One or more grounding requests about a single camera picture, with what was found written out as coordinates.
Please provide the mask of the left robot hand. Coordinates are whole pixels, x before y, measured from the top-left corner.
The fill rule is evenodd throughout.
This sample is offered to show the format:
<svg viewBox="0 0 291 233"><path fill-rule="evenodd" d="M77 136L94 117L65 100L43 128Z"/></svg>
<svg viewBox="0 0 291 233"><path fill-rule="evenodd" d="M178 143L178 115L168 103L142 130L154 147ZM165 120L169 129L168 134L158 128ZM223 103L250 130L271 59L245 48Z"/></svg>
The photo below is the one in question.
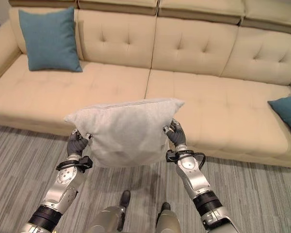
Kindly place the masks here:
<svg viewBox="0 0 291 233"><path fill-rule="evenodd" d="M83 137L78 129L74 129L67 143L67 155L82 156L83 150L86 148L91 138L91 134L86 133L85 137Z"/></svg>

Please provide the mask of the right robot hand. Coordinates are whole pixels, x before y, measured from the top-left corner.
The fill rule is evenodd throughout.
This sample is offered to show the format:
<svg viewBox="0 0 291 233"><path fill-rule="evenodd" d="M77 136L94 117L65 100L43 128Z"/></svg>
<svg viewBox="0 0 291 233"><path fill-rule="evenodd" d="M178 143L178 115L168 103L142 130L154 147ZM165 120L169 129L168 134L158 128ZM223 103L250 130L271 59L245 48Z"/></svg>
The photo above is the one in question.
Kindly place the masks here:
<svg viewBox="0 0 291 233"><path fill-rule="evenodd" d="M184 130L181 124L174 118L172 119L169 126L163 127L163 131L175 147L186 145L186 136Z"/></svg>

